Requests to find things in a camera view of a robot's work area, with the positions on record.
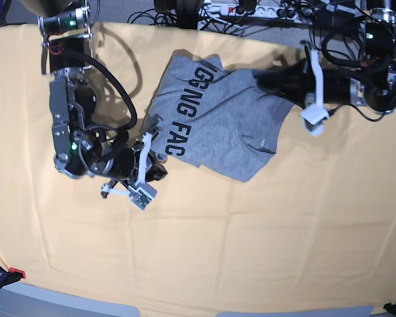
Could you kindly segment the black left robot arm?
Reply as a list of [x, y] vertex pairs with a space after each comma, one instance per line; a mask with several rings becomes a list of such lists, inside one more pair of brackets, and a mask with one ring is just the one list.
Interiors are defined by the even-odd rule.
[[[364, 1], [355, 16], [332, 26], [319, 47], [306, 46], [306, 57], [281, 71], [257, 78], [268, 93], [302, 107], [317, 104], [365, 106], [384, 116], [396, 109], [396, 1]], [[358, 46], [355, 59], [329, 49], [337, 36]]]

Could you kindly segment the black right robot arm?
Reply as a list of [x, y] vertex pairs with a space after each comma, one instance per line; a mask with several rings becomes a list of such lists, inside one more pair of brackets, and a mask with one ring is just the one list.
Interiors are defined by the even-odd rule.
[[[94, 59], [88, 1], [23, 1], [37, 15], [42, 38], [42, 74], [50, 73], [49, 108], [58, 172], [74, 179], [88, 174], [128, 186], [161, 180], [166, 169], [146, 148], [147, 141], [128, 145], [137, 123], [136, 109], [120, 82]], [[118, 91], [130, 113], [118, 127], [96, 123], [98, 96], [86, 70], [94, 68]]]

